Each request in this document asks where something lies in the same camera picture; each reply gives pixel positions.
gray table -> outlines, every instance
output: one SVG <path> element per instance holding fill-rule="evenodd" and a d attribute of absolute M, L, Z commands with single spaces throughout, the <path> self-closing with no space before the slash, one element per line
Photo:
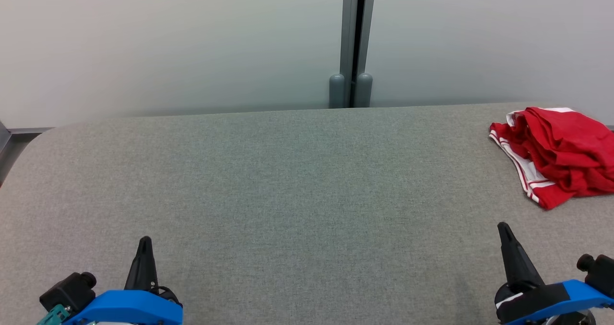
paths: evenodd
<path fill-rule="evenodd" d="M 528 104 L 115 119 L 35 139 L 0 188 L 0 323 L 70 272 L 121 289 L 149 235 L 190 324 L 495 324 L 507 221 L 547 282 L 614 255 L 614 198 L 544 212 L 493 121 Z M 613 312 L 597 312 L 612 323 Z"/>

white stripe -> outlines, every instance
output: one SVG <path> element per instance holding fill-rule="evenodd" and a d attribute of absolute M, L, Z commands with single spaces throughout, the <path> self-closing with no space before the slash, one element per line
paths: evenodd
<path fill-rule="evenodd" d="M 541 183 L 532 183 L 531 185 L 529 185 L 529 187 L 531 187 L 531 189 L 539 189 L 540 187 L 548 187 L 552 185 L 556 185 L 556 184 L 550 180 L 546 180 L 546 181 L 541 181 Z"/>
<path fill-rule="evenodd" d="M 568 108 L 568 107 L 560 107 L 560 108 L 542 108 L 542 107 L 538 107 L 539 109 L 545 109 L 546 111 L 553 111 L 553 112 L 559 112 L 559 113 L 567 113 L 567 112 L 575 112 L 574 109 Z"/>
<path fill-rule="evenodd" d="M 504 302 L 512 301 L 513 299 L 515 299 L 516 297 L 519 297 L 519 296 L 522 296 L 522 292 L 521 292 L 521 293 L 519 293 L 519 294 L 516 294 L 516 295 L 514 295 L 514 296 L 510 296 L 510 297 L 508 297 L 507 299 L 504 299 L 504 300 L 503 300 L 503 301 L 501 301 L 501 302 L 495 303 L 495 307 L 497 307 L 497 309 L 498 309 L 499 307 L 501 307 L 501 305 L 502 305 Z"/>
<path fill-rule="evenodd" d="M 497 143 L 497 145 L 505 152 L 507 157 L 514 162 L 514 166 L 516 166 L 516 172 L 518 173 L 518 178 L 520 179 L 520 186 L 524 192 L 526 192 L 527 197 L 532 199 L 533 201 L 539 203 L 539 197 L 533 193 L 533 188 L 546 187 L 550 185 L 554 185 L 554 183 L 548 179 L 546 179 L 539 171 L 535 169 L 535 164 L 533 161 L 528 159 L 523 159 L 520 155 L 516 154 L 509 146 L 508 143 L 499 141 L 506 140 L 500 139 L 497 137 L 497 132 L 491 130 L 491 134 L 489 137 Z"/>

black connector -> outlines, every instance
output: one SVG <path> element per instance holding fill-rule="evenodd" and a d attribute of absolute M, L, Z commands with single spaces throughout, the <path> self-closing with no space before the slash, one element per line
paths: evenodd
<path fill-rule="evenodd" d="M 584 282 L 602 294 L 614 298 L 614 259 L 607 255 L 582 255 L 577 263 L 580 271 L 588 272 Z"/>
<path fill-rule="evenodd" d="M 39 297 L 40 304 L 47 312 L 56 305 L 62 305 L 69 313 L 70 319 L 89 305 L 96 293 L 92 288 L 96 285 L 96 278 L 89 272 L 73 272 L 70 276 L 58 282 Z"/>

gray metal frame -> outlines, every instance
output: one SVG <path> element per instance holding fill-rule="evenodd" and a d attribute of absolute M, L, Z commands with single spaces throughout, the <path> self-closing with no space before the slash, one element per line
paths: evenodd
<path fill-rule="evenodd" d="M 369 33 L 371 32 L 371 16 L 373 15 L 374 1 L 375 0 L 365 0 L 365 11 L 362 16 L 362 32 L 360 33 L 357 74 L 365 72 L 366 50 L 369 47 Z"/>
<path fill-rule="evenodd" d="M 9 132 L 13 135 L 21 135 L 23 133 L 43 133 L 51 130 L 53 127 L 31 127 L 31 128 L 11 128 Z"/>
<path fill-rule="evenodd" d="M 343 0 L 342 11 L 342 45 L 339 73 L 345 78 L 343 107 L 349 107 L 352 86 L 352 64 L 354 57 L 354 35 L 356 33 L 356 10 L 358 0 Z"/>
<path fill-rule="evenodd" d="M 6 129 L 6 127 L 0 122 L 0 152 L 6 146 L 6 143 L 9 143 L 9 139 L 11 138 L 11 133 Z"/>

blue plastic part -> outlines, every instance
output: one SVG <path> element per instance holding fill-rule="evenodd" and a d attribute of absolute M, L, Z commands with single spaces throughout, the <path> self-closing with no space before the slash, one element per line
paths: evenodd
<path fill-rule="evenodd" d="M 108 290 L 64 325 L 81 325 L 92 321 L 137 323 L 145 325 L 181 325 L 184 310 L 176 303 L 144 290 Z"/>
<path fill-rule="evenodd" d="M 614 299 L 607 297 L 595 288 L 577 279 L 564 281 L 563 286 L 569 294 L 569 300 L 559 302 L 543 310 L 537 311 L 526 318 L 517 319 L 508 325 L 524 325 L 527 320 L 538 321 L 551 316 L 587 310 L 589 308 L 603 308 L 604 304 L 614 304 Z"/>
<path fill-rule="evenodd" d="M 36 325 L 60 325 L 69 315 L 63 305 L 55 305 Z"/>

